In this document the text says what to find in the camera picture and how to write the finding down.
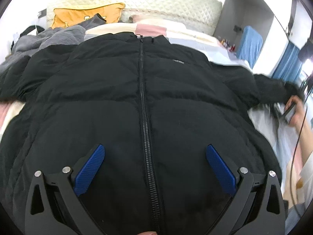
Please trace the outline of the person's right hand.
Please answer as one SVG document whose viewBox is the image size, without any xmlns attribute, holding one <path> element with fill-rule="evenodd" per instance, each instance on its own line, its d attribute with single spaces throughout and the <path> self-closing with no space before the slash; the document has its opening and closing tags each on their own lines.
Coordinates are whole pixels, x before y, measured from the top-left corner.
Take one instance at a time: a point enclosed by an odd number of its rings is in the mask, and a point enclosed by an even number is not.
<svg viewBox="0 0 313 235">
<path fill-rule="evenodd" d="M 293 104 L 294 112 L 290 117 L 289 126 L 294 127 L 297 132 L 300 132 L 305 117 L 303 102 L 298 96 L 291 96 L 291 98 L 286 103 L 284 110 L 287 111 Z"/>
</svg>

